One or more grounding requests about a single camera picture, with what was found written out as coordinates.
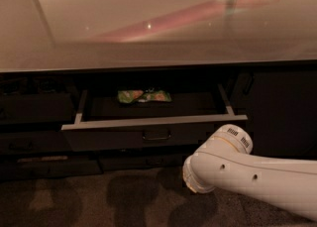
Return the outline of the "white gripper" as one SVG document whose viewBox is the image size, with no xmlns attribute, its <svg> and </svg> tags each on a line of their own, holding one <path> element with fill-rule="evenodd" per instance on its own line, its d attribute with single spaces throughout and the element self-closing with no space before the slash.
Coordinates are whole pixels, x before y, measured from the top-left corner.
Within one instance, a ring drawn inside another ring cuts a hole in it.
<svg viewBox="0 0 317 227">
<path fill-rule="evenodd" d="M 204 182 L 193 170 L 192 157 L 189 156 L 182 167 L 182 178 L 186 186 L 194 193 L 209 193 L 215 186 Z"/>
</svg>

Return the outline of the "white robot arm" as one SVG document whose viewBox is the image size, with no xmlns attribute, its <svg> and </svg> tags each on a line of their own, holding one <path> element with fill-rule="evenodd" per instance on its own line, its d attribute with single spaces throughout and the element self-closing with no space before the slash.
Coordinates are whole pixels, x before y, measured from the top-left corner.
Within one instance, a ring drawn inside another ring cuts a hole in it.
<svg viewBox="0 0 317 227">
<path fill-rule="evenodd" d="M 222 188 L 316 221 L 317 162 L 253 156 L 252 148 L 246 131 L 224 125 L 185 160 L 183 180 L 195 193 Z"/>
</svg>

